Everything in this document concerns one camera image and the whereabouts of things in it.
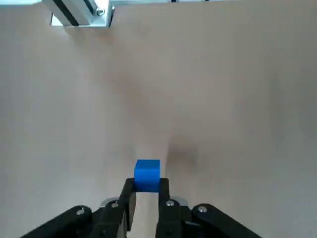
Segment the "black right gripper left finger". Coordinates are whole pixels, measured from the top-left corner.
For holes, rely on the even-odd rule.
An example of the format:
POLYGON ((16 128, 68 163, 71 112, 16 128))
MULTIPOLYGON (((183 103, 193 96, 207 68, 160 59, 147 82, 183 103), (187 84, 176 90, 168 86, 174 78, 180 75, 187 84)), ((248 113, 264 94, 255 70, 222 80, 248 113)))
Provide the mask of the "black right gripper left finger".
POLYGON ((24 238, 125 238, 136 206, 134 179, 125 181, 118 198, 105 200, 96 211, 78 205, 33 229, 24 238))

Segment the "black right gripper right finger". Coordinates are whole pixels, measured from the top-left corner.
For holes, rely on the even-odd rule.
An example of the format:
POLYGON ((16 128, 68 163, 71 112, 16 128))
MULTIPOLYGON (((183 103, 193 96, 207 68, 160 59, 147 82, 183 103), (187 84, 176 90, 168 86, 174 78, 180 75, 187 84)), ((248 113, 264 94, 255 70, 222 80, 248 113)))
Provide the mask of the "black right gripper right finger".
POLYGON ((157 238, 258 238, 216 207, 201 203, 190 209, 169 194, 169 180, 160 179, 157 238))

